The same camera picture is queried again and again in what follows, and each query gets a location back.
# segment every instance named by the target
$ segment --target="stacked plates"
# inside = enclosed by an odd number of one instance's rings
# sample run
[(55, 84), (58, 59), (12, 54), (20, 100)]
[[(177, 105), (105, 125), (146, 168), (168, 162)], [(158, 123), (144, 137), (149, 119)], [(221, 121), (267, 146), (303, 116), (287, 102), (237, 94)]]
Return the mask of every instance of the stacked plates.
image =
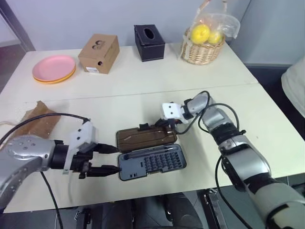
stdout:
[(75, 72), (75, 61), (67, 55), (49, 56), (39, 61), (33, 68), (33, 77), (40, 83), (59, 83)]

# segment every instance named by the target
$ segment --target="wicker basket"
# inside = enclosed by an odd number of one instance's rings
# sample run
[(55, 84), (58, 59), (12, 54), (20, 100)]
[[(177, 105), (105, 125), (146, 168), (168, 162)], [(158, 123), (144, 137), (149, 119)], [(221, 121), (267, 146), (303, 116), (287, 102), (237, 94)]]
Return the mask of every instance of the wicker basket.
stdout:
[[(185, 32), (185, 36), (188, 37), (189, 30), (187, 29)], [(223, 40), (214, 46), (206, 45), (206, 44), (193, 44), (189, 45), (188, 42), (183, 43), (182, 47), (182, 58), (187, 62), (197, 65), (204, 65), (212, 62), (218, 56), (222, 46), (224, 44)]]

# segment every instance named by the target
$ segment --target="white wall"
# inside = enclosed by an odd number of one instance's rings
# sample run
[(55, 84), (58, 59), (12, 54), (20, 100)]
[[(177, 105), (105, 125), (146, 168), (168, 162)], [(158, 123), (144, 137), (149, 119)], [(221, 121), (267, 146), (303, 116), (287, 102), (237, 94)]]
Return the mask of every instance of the white wall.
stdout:
[[(239, 20), (250, 0), (229, 0)], [(179, 42), (203, 0), (7, 0), (36, 50), (82, 48), (93, 33), (134, 44), (134, 24), (155, 24), (165, 42)], [(222, 9), (213, 0), (208, 10)]]
[(305, 52), (304, 0), (252, 0), (230, 46), (244, 63), (296, 63)]
[(4, 18), (0, 15), (0, 47), (19, 43), (20, 42), (14, 32), (10, 29)]

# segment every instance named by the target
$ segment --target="brown case lid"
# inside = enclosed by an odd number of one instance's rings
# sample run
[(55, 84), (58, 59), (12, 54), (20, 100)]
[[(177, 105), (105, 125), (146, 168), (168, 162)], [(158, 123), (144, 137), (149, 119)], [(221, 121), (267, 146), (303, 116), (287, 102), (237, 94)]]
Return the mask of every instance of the brown case lid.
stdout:
[(177, 136), (170, 127), (150, 126), (148, 130), (132, 128), (116, 133), (117, 147), (122, 153), (153, 146), (162, 146), (177, 141)]

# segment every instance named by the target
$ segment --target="black tissue box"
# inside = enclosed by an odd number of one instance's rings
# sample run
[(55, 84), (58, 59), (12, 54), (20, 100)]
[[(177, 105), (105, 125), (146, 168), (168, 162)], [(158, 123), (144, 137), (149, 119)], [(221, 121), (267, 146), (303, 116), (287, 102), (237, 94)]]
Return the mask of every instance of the black tissue box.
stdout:
[(134, 38), (142, 62), (163, 59), (165, 42), (155, 25), (135, 25)]

